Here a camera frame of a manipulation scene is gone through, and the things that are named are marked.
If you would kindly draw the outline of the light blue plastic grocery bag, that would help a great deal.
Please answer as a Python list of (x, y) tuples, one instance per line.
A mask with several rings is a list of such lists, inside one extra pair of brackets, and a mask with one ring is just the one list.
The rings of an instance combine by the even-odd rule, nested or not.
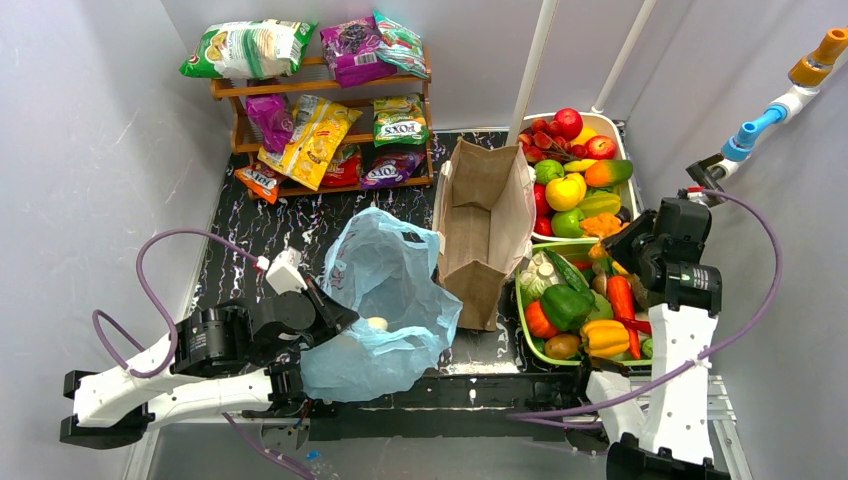
[[(321, 288), (360, 319), (303, 352), (306, 395), (358, 402), (409, 390), (455, 338), (462, 302), (433, 274), (440, 238), (369, 207), (354, 215), (325, 256)], [(383, 317), (388, 330), (366, 319)]]

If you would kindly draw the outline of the white radish with leaves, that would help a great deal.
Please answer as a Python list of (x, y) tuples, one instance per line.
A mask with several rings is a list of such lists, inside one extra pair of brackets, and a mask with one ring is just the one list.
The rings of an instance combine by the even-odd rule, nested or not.
[(378, 317), (378, 316), (369, 317), (369, 318), (366, 319), (366, 322), (367, 322), (367, 325), (370, 328), (373, 328), (373, 329), (376, 329), (376, 330), (381, 330), (381, 331), (387, 331), (388, 330), (388, 321), (383, 317)]

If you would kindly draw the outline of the orange food piece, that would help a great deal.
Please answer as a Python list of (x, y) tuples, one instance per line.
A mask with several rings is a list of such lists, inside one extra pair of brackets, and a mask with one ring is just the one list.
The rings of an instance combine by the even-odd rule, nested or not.
[(601, 241), (619, 233), (628, 225), (629, 222), (624, 222), (616, 215), (610, 213), (601, 213), (600, 215), (583, 219), (580, 222), (580, 227), (584, 232), (584, 236), (598, 239), (589, 250), (589, 258), (591, 260), (601, 260), (608, 257), (608, 253), (601, 245)]

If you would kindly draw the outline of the red cherry bunch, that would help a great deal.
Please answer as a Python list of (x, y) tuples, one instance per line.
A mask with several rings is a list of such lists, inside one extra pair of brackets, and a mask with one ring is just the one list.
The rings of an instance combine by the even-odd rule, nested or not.
[(518, 135), (518, 145), (531, 165), (543, 160), (567, 163), (585, 159), (588, 155), (583, 145), (573, 144), (566, 138), (573, 133), (571, 123), (563, 123), (556, 118), (545, 120), (535, 118), (531, 125)]

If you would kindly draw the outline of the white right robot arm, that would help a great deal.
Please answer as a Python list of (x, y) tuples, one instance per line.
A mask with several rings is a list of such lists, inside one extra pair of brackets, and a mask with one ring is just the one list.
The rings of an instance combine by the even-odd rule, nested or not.
[(726, 479), (708, 433), (708, 348), (722, 307), (719, 270), (702, 264), (709, 209), (665, 198), (602, 245), (661, 300), (648, 310), (654, 341), (651, 381), (637, 402), (628, 376), (611, 367), (589, 374), (586, 393), (610, 440), (608, 479)]

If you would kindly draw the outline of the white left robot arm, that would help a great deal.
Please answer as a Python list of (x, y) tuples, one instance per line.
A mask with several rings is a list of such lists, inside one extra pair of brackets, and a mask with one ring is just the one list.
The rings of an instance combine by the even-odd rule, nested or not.
[[(95, 450), (131, 445), (148, 431), (179, 421), (242, 411), (291, 414), (305, 401), (300, 355), (335, 338), (359, 320), (312, 278), (302, 287), (259, 301), (231, 299), (195, 312), (129, 367), (68, 372), (63, 394), (73, 412), (60, 423), (63, 444)], [(157, 364), (139, 378), (132, 367)]]

